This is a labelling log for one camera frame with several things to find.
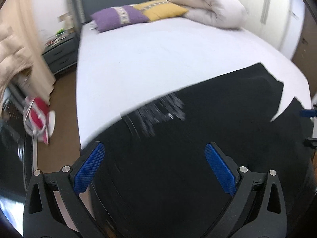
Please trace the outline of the red and white bag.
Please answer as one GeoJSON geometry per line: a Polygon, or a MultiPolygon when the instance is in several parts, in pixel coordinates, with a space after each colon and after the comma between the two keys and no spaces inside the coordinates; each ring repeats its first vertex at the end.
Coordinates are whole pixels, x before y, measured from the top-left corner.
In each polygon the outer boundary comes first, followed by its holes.
{"type": "Polygon", "coordinates": [[[26,97],[23,109],[23,125],[28,135],[45,145],[53,135],[56,113],[40,97],[26,97]]]}

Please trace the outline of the black denim pants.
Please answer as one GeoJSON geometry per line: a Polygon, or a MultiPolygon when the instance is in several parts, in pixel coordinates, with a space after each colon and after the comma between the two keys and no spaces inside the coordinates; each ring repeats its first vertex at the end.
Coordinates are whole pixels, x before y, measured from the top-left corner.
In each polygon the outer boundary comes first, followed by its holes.
{"type": "Polygon", "coordinates": [[[121,237],[201,237],[230,201],[205,158],[215,142],[237,165],[277,171],[288,229],[315,194],[313,131],[283,84],[257,63],[158,98],[102,131],[105,157],[90,188],[101,228],[121,237]]]}

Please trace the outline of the beige curtain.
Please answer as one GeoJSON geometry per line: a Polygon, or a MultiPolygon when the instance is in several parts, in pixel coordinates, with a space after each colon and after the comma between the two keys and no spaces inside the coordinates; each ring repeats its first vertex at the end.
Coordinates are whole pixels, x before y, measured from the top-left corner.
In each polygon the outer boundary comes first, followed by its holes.
{"type": "Polygon", "coordinates": [[[31,53],[32,88],[37,96],[49,103],[56,79],[42,57],[42,46],[39,32],[35,27],[31,0],[5,0],[1,7],[1,20],[13,28],[23,46],[31,53]]]}

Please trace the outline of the bed with white sheet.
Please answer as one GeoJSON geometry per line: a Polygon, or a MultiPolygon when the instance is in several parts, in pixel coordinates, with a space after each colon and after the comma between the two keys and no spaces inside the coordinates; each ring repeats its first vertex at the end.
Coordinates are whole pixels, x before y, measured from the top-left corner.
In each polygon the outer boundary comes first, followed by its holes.
{"type": "Polygon", "coordinates": [[[128,110],[226,73],[261,63],[284,84],[278,113],[293,98],[310,108],[307,78],[281,52],[245,30],[223,30],[185,18],[100,33],[82,26],[76,79],[81,146],[128,110]]]}

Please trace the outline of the folded cream duvet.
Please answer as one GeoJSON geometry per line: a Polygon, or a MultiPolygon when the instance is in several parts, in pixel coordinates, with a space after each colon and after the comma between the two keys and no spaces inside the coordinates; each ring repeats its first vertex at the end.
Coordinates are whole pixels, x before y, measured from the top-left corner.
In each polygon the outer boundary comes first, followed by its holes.
{"type": "Polygon", "coordinates": [[[168,0],[187,9],[182,17],[220,29],[243,28],[247,10],[239,0],[168,0]]]}

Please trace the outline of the beige puffer jacket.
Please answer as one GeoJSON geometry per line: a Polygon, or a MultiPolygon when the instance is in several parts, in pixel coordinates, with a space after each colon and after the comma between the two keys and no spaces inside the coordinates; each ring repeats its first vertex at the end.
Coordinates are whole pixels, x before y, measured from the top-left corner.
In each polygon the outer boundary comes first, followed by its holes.
{"type": "Polygon", "coordinates": [[[1,23],[1,102],[5,89],[16,76],[26,79],[31,75],[33,62],[27,49],[12,28],[1,23]]]}

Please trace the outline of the dark grey nightstand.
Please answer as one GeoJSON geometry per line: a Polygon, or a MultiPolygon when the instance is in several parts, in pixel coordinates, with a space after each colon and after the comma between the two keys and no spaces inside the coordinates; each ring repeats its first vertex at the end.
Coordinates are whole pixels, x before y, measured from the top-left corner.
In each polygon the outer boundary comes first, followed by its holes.
{"type": "Polygon", "coordinates": [[[56,75],[77,64],[78,48],[79,37],[73,32],[52,46],[46,47],[42,57],[52,74],[56,75]]]}

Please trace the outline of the purple patterned pillow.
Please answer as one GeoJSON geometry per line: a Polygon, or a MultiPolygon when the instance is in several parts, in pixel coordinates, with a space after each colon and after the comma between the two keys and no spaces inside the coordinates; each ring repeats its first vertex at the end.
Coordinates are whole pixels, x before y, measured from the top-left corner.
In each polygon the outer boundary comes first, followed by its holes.
{"type": "Polygon", "coordinates": [[[99,32],[118,29],[128,25],[147,23],[149,18],[131,5],[110,7],[91,15],[99,32]]]}

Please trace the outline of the yellow patterned pillow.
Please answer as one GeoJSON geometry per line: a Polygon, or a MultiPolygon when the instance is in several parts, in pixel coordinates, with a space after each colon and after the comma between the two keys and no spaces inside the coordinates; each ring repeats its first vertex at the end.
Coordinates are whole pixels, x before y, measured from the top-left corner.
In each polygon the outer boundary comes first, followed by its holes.
{"type": "Polygon", "coordinates": [[[188,12],[188,9],[171,3],[168,0],[152,0],[133,5],[133,7],[144,14],[149,19],[148,22],[180,17],[188,12]]]}

